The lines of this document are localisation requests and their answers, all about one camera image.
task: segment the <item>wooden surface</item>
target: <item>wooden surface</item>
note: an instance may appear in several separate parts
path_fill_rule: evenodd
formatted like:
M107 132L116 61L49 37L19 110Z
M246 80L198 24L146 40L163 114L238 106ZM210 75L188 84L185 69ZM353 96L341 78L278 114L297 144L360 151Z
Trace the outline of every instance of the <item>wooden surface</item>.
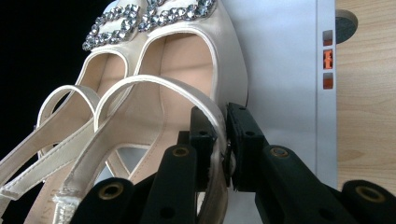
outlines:
M359 26L337 45L339 188L372 181L396 195L396 1L337 0Z

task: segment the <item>rhinestone buckle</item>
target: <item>rhinestone buckle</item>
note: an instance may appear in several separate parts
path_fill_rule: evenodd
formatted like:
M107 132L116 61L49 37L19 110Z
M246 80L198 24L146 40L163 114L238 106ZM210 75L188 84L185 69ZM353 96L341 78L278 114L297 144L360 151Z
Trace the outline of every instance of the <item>rhinestone buckle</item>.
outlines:
M159 26L165 26L177 21L195 21L200 18L207 18L214 10L216 0L196 0L197 4L187 7L173 7L163 10L157 14L158 7L162 6L166 0L148 0L146 12L142 15L139 23L137 22L140 6L127 5L126 7L114 7L109 12L96 18L90 33L82 44L82 49L92 50L106 44L118 44L124 41L128 34L134 32L137 27L139 32L148 32ZM99 34L100 27L108 21L124 19L120 29L113 32L103 32Z
M128 34L134 31L137 26L137 14L140 6L127 5L126 7L114 7L109 12L105 12L102 16L96 18L95 24L92 26L90 33L82 44L82 49L91 50L106 44L118 44L128 37ZM100 27L108 21L116 21L123 19L120 29L113 32L99 33Z
M137 26L139 32L151 31L158 26L165 26L177 21L195 21L210 15L216 0L197 0L197 4L187 7L173 7L157 14L157 9L165 0L148 0L148 7Z

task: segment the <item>white satin shoe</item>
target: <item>white satin shoe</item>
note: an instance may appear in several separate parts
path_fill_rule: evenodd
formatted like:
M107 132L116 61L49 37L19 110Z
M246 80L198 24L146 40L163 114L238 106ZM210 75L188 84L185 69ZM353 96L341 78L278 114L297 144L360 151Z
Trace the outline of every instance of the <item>white satin shoe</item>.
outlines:
M111 104L119 94L124 95L123 101L112 110ZM177 105L165 105L171 99ZM148 146L144 159L132 172L132 182L139 182L155 173L157 161L161 161L163 152L176 143L178 132L185 128L188 130L184 119L190 117L194 105L208 117L217 135L210 158L209 182L201 207L200 223L220 223L227 204L227 187L221 166L221 152L227 145L223 115L212 100L194 87L170 77L148 75L123 79L101 99L94 118L95 136L55 194L54 223L68 223L71 220L104 168L106 157L117 148Z
M148 40L137 74L171 77L202 91L226 112L226 104L245 105L248 74L232 22L220 0L151 1L139 31ZM131 174L114 154L111 173Z
M40 109L36 129L0 161L0 216L10 200L18 200L45 180L25 223L52 222L51 195L63 183L71 162L93 136L92 112L100 97L114 83L135 72L147 40L145 35L137 35L136 29L140 11L146 6L145 0L120 0L117 7L96 20L83 44L83 48L92 53L82 67L78 85L64 86L53 92ZM69 92L53 112L58 101ZM37 152L40 159L8 182Z
M168 0L161 1L160 6L154 4L157 5L148 7L139 23L139 30L148 32L148 41L136 68L138 74L154 77L128 77L102 98L95 114L96 135L55 196L56 220L67 222L73 216L109 153L118 148L140 147L147 151L132 171L126 168L120 154L112 154L107 165L113 175L138 183L154 174L164 151L177 142L178 132L189 129L194 104L206 112L219 135L199 220L221 223L224 218L227 190L221 167L221 154L226 148L223 116L228 102L244 105L248 97L242 51L220 1ZM108 110L124 86L141 81L167 88L134 85L121 94L123 98L116 109ZM195 99L191 94L199 95L200 100L183 101L180 94L189 100Z

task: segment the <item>slingback strap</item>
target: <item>slingback strap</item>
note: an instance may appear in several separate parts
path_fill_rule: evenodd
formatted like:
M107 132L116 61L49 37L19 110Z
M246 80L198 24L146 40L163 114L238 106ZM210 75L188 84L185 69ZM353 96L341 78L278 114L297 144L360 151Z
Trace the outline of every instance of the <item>slingback strap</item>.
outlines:
M227 207L227 189L221 166L221 152L224 152L226 148L225 122L218 106L202 92L186 83L169 77L149 75L127 77L110 88L99 102L94 117L94 129L99 133L101 127L106 127L102 125L106 123L107 110L119 93L134 84L144 82L157 83L176 91L194 105L197 105L211 122L218 138L210 159L210 180L201 209L200 222L205 223L209 220L210 223L220 223L224 218ZM54 223L68 223L71 220L78 204L93 185L94 176L92 174L98 172L97 167L100 166L98 163L104 160L104 157L109 154L109 150L111 148L97 147L94 150L86 150L81 154L69 177L66 178L62 188L54 197L54 201L57 203ZM92 160L92 158L100 158L100 156L103 156L100 160Z
M94 113L98 103L99 96L95 91L88 87L66 85L53 91L45 100L39 113L39 124L45 122L50 116L56 104L69 92L80 94L92 113ZM22 143L35 136L35 133L40 132L38 127L32 134L30 134ZM14 175L18 169L29 160L37 151L26 152L21 148L21 144L14 148L2 161L0 161L0 216L3 215L10 200L18 200L26 191L43 181L47 176L53 174L57 170L64 167L71 160L75 159L81 146L78 142L82 139L92 135L93 125L92 121L88 122L79 129L77 133L67 137L62 143L56 146L53 150L41 157L27 170L15 177L12 181L4 185Z

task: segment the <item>black background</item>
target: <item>black background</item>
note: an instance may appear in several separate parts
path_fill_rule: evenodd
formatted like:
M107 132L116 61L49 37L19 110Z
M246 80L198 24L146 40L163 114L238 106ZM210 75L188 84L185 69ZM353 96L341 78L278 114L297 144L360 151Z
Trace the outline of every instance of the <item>black background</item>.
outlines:
M75 84L89 54L81 49L82 42L111 2L2 2L0 158L32 132L38 110L53 90ZM12 202L3 215L4 223L22 223L40 187Z

